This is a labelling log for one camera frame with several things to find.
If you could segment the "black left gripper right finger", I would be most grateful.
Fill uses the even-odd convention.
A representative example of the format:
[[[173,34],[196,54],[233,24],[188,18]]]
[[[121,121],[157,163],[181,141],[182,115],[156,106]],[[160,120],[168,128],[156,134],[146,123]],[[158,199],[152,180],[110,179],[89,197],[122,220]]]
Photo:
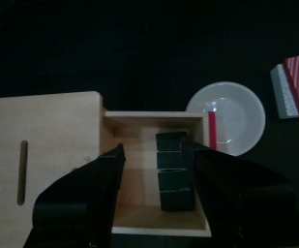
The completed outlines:
[[[184,158],[214,247],[299,246],[299,212],[286,179],[188,140]]]

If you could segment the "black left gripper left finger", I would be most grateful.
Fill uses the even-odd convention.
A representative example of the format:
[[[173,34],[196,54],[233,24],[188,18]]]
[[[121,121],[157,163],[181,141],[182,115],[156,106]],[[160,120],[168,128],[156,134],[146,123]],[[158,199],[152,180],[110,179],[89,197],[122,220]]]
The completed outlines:
[[[118,144],[40,193],[22,248],[109,248],[124,161]]]

